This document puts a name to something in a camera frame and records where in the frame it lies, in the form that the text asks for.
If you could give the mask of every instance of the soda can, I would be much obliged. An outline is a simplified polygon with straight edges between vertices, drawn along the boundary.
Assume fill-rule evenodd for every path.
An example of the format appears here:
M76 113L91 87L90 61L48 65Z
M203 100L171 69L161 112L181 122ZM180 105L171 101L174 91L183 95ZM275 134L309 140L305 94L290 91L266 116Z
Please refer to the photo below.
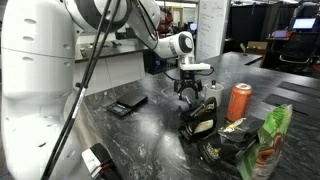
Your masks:
M244 118L250 97L252 94L252 87L245 83L237 83L232 88L230 97L227 119L235 122L240 118Z

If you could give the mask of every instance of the black device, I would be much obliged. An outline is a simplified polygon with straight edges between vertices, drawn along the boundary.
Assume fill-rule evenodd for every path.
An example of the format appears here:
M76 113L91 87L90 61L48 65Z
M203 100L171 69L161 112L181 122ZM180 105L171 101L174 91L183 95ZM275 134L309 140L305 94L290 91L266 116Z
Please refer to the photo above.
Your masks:
M152 75L161 73L165 69L165 61L152 51L143 52L143 61L145 71Z
M129 112L131 112L130 108L124 107L124 106L117 104L117 103L113 103L110 106L108 106L108 110L110 112L115 113L116 115L119 115L119 116L124 116L124 115L128 114Z
M211 97L199 107L180 114L182 120L187 121L178 129L186 143L190 144L214 131L217 124L216 104L216 98Z
M117 99L116 103L108 106L108 111L113 112L119 116L124 116L137 108L142 103L146 102L148 96L141 93L127 93Z
M293 30L308 30L314 27L316 18L297 18L294 21Z
M83 152L83 160L93 180L122 180L108 150L100 143Z

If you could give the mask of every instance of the chip bag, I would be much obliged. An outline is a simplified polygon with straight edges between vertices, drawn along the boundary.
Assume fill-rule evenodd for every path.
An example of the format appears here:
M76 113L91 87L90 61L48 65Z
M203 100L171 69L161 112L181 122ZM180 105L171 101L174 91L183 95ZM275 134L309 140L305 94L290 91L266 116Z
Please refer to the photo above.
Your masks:
M201 159L209 165L215 165L219 161L237 162L256 142L257 131L263 122L248 117L223 126L218 133L197 143Z
M268 179L280 159L284 137L290 124L292 106L282 105L267 115L258 130L259 142L248 150L237 167L242 179Z

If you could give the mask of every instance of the black marble countertop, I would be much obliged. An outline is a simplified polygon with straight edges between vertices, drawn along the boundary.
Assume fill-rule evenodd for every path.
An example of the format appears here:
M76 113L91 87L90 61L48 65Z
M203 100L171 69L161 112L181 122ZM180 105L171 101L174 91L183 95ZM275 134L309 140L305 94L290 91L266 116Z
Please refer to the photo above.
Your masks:
M215 72L197 78L201 78L203 84L215 79L225 87L217 127L225 123L231 90L238 82L253 87L247 116L265 119L275 108L262 102L271 93L320 109L320 98L277 87L286 81L319 90L319 80L245 65L259 58L231 52L206 61ZM168 74L178 77L178 72L175 69ZM148 95L148 102L123 118L107 111L107 106L116 98L133 91ZM196 102L193 92L183 93ZM241 179L235 166L223 163L210 167L200 160L195 144L187 145L180 140L177 129L183 121L179 113L188 106L179 100L173 92L173 82L163 74L148 75L143 80L87 96L84 102L125 180ZM282 157L271 179L320 179L319 132L320 118L294 114Z
M148 50L148 48L145 45L143 45L141 42L139 42L138 39L123 39L123 40L116 40L114 42L117 44L120 43L121 45L118 45L116 48L114 48L111 42L106 41L104 45L105 47L102 49L102 52L100 54L101 59L107 58L107 57L115 57L115 56L121 56L126 54L137 53L137 52L143 52ZM88 61L92 52L92 48L89 48L88 43L79 44L77 46L78 47L76 49L80 49L80 48L85 49L87 53L87 58L79 58L77 56L75 63Z

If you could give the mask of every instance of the wire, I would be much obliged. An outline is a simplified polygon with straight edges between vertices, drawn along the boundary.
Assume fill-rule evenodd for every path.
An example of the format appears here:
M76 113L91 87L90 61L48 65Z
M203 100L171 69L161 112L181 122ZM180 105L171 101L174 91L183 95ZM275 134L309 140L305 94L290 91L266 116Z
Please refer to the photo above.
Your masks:
M100 164L100 167L103 166L104 164L111 164L111 163L113 163L112 159L105 160Z
M104 41L101 43L99 49L98 49L98 52L95 54L95 50L96 50L96 47L97 47L97 44L98 44L98 39L100 37L100 33L102 31L102 27L103 27L103 24L104 24L104 21L105 21L105 18L107 16L107 11L110 7L110 4L111 4L111 1L107 1L106 2L106 5L105 5L105 9L104 9L104 12L103 12L103 15L101 16L101 19L100 19L100 23L99 23L99 27L98 27L98 32L97 32L97 35L96 35L96 38L95 38L95 41L94 41L94 49L93 49L93 53L90 57L90 60L89 60L89 63L87 65L87 68L86 68L86 71L85 71L85 74L83 76L83 79L82 79L82 84L81 84L81 87L80 87L80 90L77 94L77 97L73 103L73 106L72 106L72 109L69 113L69 116L68 116L68 119L59 135L59 138L58 140L56 141L56 144L54 146L54 149L50 155L50 158L49 158L49 161L47 163L47 166L43 172L43 175L41 177L41 180L46 180L46 179L49 179L50 176L51 176L51 173L54 169L54 166L55 164L57 163L58 159L59 159L59 156L63 150L63 147L69 137L69 134L71 132L71 129L72 129L72 126L75 122L75 119L76 119L76 114L78 112L79 109L76 109L77 107L79 107L81 105L81 102L82 102L82 99L83 99L83 96L85 95L85 92L86 92L86 89L88 87L88 84L90 82L90 79L91 79L91 76L92 76L92 73L93 73L93 70L94 70L94 67L96 66L96 63L97 63L97 60L101 54L101 51L102 51L102 48L104 46L104 42L105 42L105 39L107 38L108 36L108 33L109 33L109 29L111 27L111 24L114 20L114 17L118 11L118 8L119 8L119 4L120 4L120 1L118 0L117 1L117 6L116 6L116 9L113 13L113 16L111 18L111 21L110 23L108 24L107 26L107 30L105 32L105 35L104 35Z
M199 74L199 73L195 73L195 75L198 75L198 76L210 76L213 72L214 72L214 68L211 67L211 72L209 74Z
M3 174L0 174L0 179L2 179L2 178L5 177L5 176L8 176L8 175L10 175L10 172L9 172L9 171L7 171L7 172L5 172L5 173L3 173Z
M172 81L180 81L179 79L175 79L171 76L169 76L165 71L162 71L164 75L166 75L169 79L171 79Z
M151 36L151 38L152 38L154 41L157 42L157 44L155 45L155 47L152 48L152 50L154 50L154 49L158 46L158 43L159 43L157 28L156 28L156 26L153 24L152 19L151 19L150 16L148 15L148 12L147 12L146 8L143 6L143 4L140 2L140 0L139 0L139 4L140 4L140 6L142 7L142 9L143 9L143 11L145 12L145 14L147 14L147 17L148 17L148 19L149 19L149 21L150 21L150 23L151 23L151 25L152 25L152 27L153 27L153 29L154 29L154 32L155 32L155 34L152 34L152 33L151 33L151 31L150 31L150 29L149 29L149 27L148 27L148 24L147 24L147 22L146 22L146 20L145 20L145 18L144 18L144 16L143 16L143 14L142 14L141 17L142 17L142 19L143 19L143 21L144 21L144 24L145 24L145 26L146 26L146 28L147 28L147 30L148 30L148 32L149 32L149 35Z
M102 164L102 165L100 165L100 167L102 170L106 170L106 169L113 167L113 165L114 165L113 163L108 163L108 164Z

